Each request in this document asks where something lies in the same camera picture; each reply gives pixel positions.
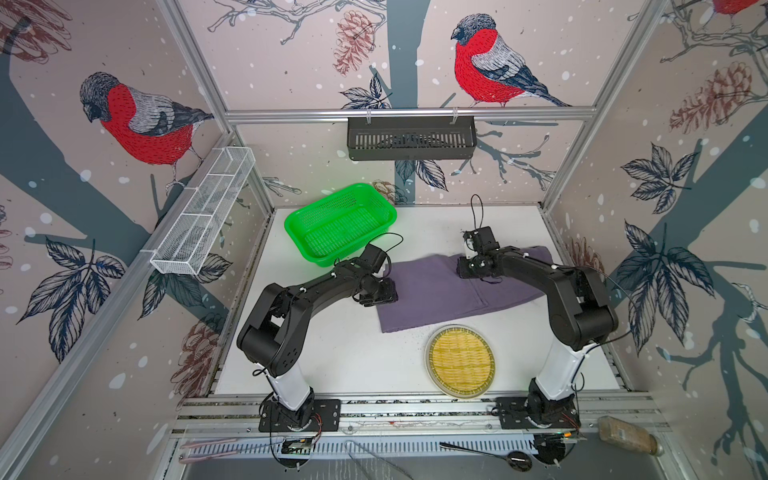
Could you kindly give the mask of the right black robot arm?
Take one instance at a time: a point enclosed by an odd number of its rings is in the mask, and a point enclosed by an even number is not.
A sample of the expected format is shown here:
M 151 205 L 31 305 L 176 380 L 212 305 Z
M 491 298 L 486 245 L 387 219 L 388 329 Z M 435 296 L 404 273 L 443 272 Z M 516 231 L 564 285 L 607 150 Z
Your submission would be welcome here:
M 600 273 L 591 267 L 569 267 L 532 257 L 517 247 L 461 256 L 462 279 L 513 278 L 542 292 L 555 339 L 547 358 L 529 384 L 528 418 L 549 424 L 574 405 L 573 383 L 590 345 L 599 346 L 618 328 Z

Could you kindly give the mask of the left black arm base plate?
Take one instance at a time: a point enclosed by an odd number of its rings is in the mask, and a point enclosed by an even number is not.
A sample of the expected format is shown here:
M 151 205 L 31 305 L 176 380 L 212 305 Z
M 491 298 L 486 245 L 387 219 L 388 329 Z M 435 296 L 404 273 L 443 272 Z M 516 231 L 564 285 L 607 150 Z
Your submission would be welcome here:
M 282 405 L 276 397 L 265 399 L 260 405 L 261 433 L 336 432 L 341 416 L 341 401 L 309 397 L 298 410 Z

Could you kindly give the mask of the purple trousers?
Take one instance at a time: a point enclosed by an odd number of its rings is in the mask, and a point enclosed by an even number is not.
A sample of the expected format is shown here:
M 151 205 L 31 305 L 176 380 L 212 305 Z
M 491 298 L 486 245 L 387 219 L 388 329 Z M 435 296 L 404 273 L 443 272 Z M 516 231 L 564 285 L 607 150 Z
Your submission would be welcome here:
M 462 279 L 457 273 L 461 257 L 435 254 L 396 263 L 390 278 L 398 299 L 376 307 L 381 331 L 394 333 L 494 313 L 544 296 L 514 278 Z

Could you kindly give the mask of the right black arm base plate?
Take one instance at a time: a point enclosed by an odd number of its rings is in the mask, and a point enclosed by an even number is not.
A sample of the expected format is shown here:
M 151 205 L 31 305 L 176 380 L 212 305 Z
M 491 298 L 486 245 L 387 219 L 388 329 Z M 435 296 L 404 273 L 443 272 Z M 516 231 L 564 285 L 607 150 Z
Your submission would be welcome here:
M 492 414 L 499 419 L 503 430 L 577 430 L 581 427 L 574 395 L 557 401 L 497 397 Z

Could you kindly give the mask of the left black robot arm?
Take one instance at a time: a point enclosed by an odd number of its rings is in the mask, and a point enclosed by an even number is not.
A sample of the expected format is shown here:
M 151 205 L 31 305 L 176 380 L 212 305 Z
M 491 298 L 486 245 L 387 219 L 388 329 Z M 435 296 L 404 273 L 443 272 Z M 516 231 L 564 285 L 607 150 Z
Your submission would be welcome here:
M 364 307 L 398 300 L 395 282 L 356 261 L 299 285 L 272 283 L 260 294 L 240 329 L 236 346 L 261 367 L 271 388 L 267 411 L 290 428 L 307 426 L 315 414 L 315 392 L 298 365 L 313 317 L 351 298 Z

